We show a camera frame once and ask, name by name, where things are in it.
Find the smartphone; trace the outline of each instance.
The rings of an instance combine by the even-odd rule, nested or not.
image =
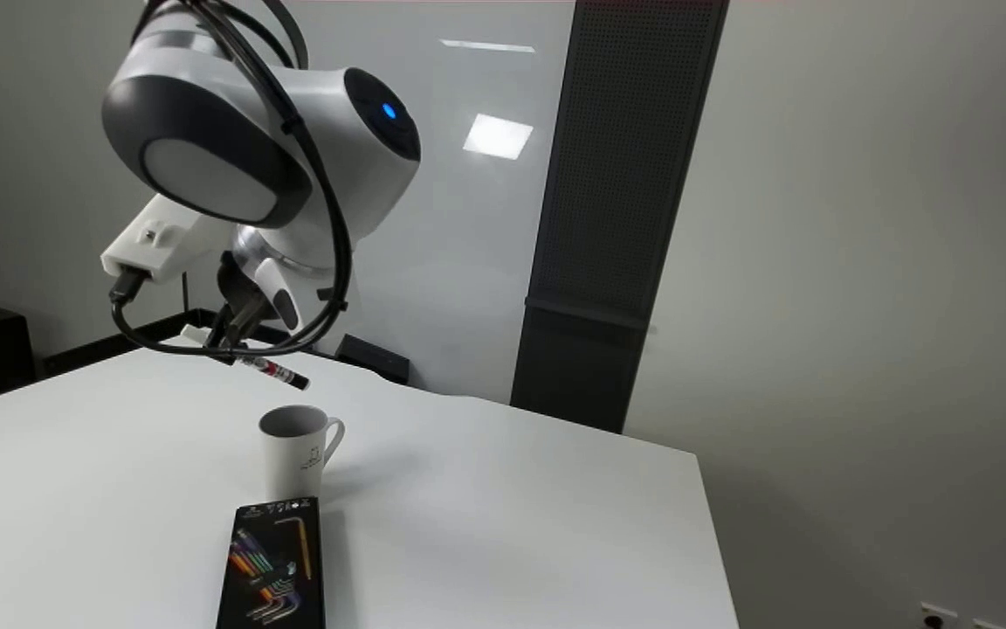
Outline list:
[[[217,629],[325,629],[314,498],[234,515]]]

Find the white mug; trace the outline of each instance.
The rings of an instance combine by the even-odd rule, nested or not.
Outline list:
[[[284,407],[266,413],[260,429],[266,500],[319,498],[320,472],[346,436],[341,421],[314,407]]]

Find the cup handle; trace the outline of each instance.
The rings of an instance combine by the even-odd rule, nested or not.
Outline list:
[[[346,436],[346,427],[341,427],[341,421],[333,421],[333,446],[325,448],[325,469],[328,469],[328,461],[333,461],[337,448],[341,446],[341,436]]]

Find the electrical outlet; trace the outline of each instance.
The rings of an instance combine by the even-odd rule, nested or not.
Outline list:
[[[944,604],[921,604],[921,629],[958,629],[959,614]]]

